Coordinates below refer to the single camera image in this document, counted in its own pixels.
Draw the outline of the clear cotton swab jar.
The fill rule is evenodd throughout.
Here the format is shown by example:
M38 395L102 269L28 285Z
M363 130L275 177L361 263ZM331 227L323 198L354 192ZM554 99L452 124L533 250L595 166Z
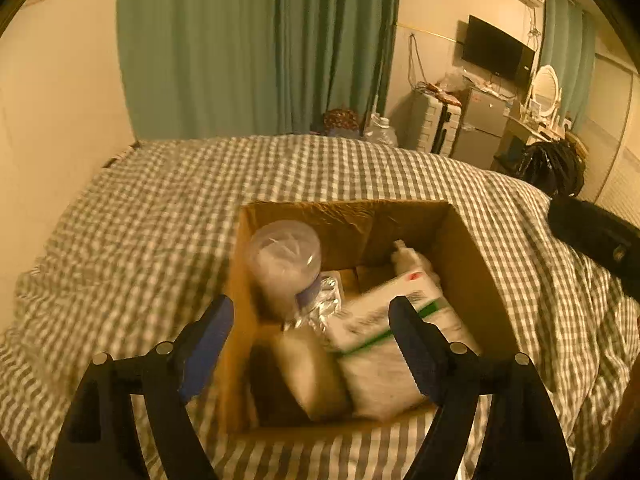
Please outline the clear cotton swab jar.
M306 223L279 220L258 229L247 262L274 315L286 318L304 310L318 295L321 244Z

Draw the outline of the white louvered closet door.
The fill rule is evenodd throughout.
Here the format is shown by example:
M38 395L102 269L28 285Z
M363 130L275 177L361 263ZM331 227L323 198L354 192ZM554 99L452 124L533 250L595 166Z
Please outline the white louvered closet door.
M586 118L579 130L588 148L580 197L639 223L639 75L596 57Z

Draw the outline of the black backpack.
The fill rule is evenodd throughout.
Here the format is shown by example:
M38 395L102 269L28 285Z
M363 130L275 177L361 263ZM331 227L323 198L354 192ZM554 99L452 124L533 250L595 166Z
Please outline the black backpack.
M550 197L576 197L584 187L585 169L585 161L567 142L536 142L522 151L513 177Z

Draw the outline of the wooden dressing table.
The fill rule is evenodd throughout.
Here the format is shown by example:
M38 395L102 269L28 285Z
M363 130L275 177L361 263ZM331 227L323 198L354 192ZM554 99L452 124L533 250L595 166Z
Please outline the wooden dressing table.
M557 133L541 125L530 128L525 122L509 116L506 118L502 138L490 169L512 176L518 169L525 149L538 142L563 142L572 148L583 162L588 156L588 148L573 133Z

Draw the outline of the white oval mirror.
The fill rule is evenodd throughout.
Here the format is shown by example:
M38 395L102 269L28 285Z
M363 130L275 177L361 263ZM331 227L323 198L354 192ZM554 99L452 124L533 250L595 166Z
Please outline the white oval mirror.
M551 65L541 66L528 94L528 109L541 118L550 117L559 103L561 87Z

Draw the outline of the gray mini fridge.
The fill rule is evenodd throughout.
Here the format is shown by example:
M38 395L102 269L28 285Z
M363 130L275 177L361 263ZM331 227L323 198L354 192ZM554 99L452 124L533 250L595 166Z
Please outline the gray mini fridge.
M451 157L480 169L489 169L506 128L506 101L490 93L467 88Z

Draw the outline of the white tape roll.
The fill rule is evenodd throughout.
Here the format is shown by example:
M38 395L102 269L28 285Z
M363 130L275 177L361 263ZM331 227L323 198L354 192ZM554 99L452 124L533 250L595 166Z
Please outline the white tape roll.
M258 338L248 374L262 426L323 424L352 414L336 359L309 326Z

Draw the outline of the green window curtain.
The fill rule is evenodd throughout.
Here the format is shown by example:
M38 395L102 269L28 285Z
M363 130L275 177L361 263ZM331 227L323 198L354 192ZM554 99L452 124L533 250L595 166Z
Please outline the green window curtain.
M570 118L574 131L586 118L595 58L592 15L575 0L544 0L540 64L554 68L562 89L559 116Z

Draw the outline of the white suitcase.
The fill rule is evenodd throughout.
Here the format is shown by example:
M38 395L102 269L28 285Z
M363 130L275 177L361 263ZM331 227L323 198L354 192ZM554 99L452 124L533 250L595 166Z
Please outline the white suitcase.
M404 147L449 157L454 148L462 108L456 98L442 100L434 92L414 90Z

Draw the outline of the silver foil blister pack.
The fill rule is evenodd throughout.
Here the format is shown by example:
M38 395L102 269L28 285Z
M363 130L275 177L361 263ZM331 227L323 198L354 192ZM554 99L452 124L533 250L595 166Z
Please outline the silver foil blister pack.
M345 294L340 272L321 272L310 291L314 292L311 304L296 313L291 321L286 321L284 330L310 326L317 334L323 335L328 318L341 310Z

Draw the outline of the clear water jug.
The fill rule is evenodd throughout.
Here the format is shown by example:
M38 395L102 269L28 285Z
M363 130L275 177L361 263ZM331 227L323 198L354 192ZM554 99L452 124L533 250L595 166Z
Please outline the clear water jug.
M369 123L363 131L362 138L367 142L383 144L391 148L398 147L396 132L390 125L390 120L378 113L371 115Z

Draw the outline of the brown cardboard box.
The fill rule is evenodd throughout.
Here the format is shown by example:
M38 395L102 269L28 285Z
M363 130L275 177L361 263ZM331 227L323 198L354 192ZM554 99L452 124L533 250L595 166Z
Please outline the brown cardboard box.
M518 348L485 260L445 202L248 204L226 292L234 320L215 386L228 434L341 434L421 404L388 322L397 297L481 356Z

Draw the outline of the brown patterned cushion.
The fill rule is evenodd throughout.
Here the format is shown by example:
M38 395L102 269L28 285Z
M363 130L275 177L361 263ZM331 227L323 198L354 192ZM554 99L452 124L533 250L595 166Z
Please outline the brown patterned cushion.
M358 114L349 108L327 110L322 116L323 129L326 133L347 133L358 136L360 120Z

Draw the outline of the black wall television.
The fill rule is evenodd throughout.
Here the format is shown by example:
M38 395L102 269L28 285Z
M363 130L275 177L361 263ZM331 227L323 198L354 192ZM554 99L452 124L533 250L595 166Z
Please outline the black wall television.
M535 51L501 29L469 16L462 60L524 89L529 84Z

